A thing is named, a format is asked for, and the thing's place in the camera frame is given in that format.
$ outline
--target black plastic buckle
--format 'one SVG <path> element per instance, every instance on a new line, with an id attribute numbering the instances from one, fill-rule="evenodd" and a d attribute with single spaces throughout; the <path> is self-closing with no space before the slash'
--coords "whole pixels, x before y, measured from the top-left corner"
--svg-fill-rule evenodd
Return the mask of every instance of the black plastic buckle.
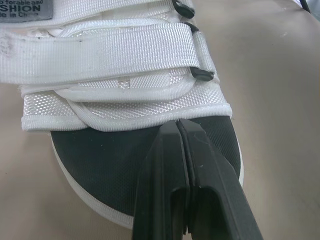
<path id="1" fill-rule="evenodd" d="M 197 28 L 195 25 L 189 23 L 189 22 L 184 22 L 184 24 L 188 25 L 191 28 L 192 34 L 196 33 L 199 31 L 199 28 Z M 198 67 L 191 66 L 190 71 L 192 76 L 200 81 L 204 82 L 210 82 L 211 80 L 214 79 L 215 73 L 212 71 L 206 71 L 203 69 L 200 69 Z"/>
<path id="2" fill-rule="evenodd" d="M 172 0 L 172 4 L 174 6 L 174 9 L 180 14 L 182 17 L 186 19 L 192 19 L 195 16 L 195 10 L 179 0 Z"/>

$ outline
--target white binding trim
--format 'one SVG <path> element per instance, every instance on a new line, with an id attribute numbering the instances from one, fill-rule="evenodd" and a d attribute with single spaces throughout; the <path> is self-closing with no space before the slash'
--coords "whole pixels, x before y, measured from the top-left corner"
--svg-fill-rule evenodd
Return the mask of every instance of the white binding trim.
<path id="1" fill-rule="evenodd" d="M 88 127 L 77 115 L 27 115 L 21 118 L 21 123 L 23 131 L 75 131 Z"/>
<path id="2" fill-rule="evenodd" d="M 73 102 L 150 103 L 180 98 L 194 86 L 195 82 L 195 78 L 187 76 L 181 82 L 167 87 L 121 89 L 76 86 L 58 89 L 55 92 Z"/>
<path id="3" fill-rule="evenodd" d="M 118 132 L 150 128 L 177 119 L 232 115 L 232 109 L 228 103 L 211 103 L 206 104 L 205 106 L 192 106 L 150 116 L 114 120 L 103 119 L 94 115 L 82 102 L 72 102 L 68 100 L 68 103 L 85 124 L 102 132 Z"/>

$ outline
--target white nylon strap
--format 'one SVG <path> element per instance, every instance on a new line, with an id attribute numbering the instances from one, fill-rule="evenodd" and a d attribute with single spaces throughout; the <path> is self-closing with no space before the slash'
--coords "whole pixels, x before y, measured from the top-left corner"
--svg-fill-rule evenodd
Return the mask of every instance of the white nylon strap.
<path id="1" fill-rule="evenodd" d="M 205 35 L 197 31 L 193 34 L 195 49 L 200 62 L 200 68 L 211 73 L 216 73 L 216 66 L 211 58 Z"/>
<path id="2" fill-rule="evenodd" d="M 8 28 L 53 27 L 92 17 L 101 12 L 129 7 L 160 0 L 54 0 L 53 18 L 49 20 L 29 21 L 22 23 L 1 23 Z"/>
<path id="3" fill-rule="evenodd" d="M 61 38 L 0 32 L 3 83 L 65 84 L 181 67 L 200 67 L 190 27 L 182 23 Z"/>

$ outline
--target white mesh fabric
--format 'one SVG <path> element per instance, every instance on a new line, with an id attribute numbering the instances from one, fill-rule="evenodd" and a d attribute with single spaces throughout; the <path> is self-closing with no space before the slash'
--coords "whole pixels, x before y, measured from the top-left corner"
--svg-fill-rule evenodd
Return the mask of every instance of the white mesh fabric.
<path id="1" fill-rule="evenodd" d="M 217 85 L 206 82 L 197 82 L 189 93 L 174 101 L 154 103 L 85 102 L 83 105 L 92 112 L 92 114 L 102 119 L 123 120 L 155 116 L 194 106 L 226 103 L 224 95 Z"/>
<path id="2" fill-rule="evenodd" d="M 55 92 L 74 102 L 170 101 L 186 94 L 195 81 L 189 68 L 175 68 L 147 75 L 79 83 Z M 22 92 L 32 90 L 31 86 Z"/>
<path id="3" fill-rule="evenodd" d="M 80 130 L 88 127 L 68 102 L 54 91 L 26 95 L 21 122 L 25 131 Z"/>
<path id="4" fill-rule="evenodd" d="M 72 116 L 74 111 L 67 100 L 48 91 L 28 94 L 24 97 L 23 115 Z"/>
<path id="5" fill-rule="evenodd" d="M 84 123 L 104 132 L 148 128 L 179 118 L 232 115 L 219 84 L 214 81 L 197 81 L 186 95 L 168 102 L 68 102 Z"/>

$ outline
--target velcro strap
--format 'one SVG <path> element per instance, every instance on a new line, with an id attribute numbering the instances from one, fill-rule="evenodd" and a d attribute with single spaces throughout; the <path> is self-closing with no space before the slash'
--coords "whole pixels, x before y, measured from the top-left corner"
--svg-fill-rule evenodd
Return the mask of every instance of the velcro strap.
<path id="1" fill-rule="evenodd" d="M 84 82 L 181 67 L 201 67 L 190 27 L 182 23 L 79 37 L 35 39 L 0 32 L 3 83 Z"/>

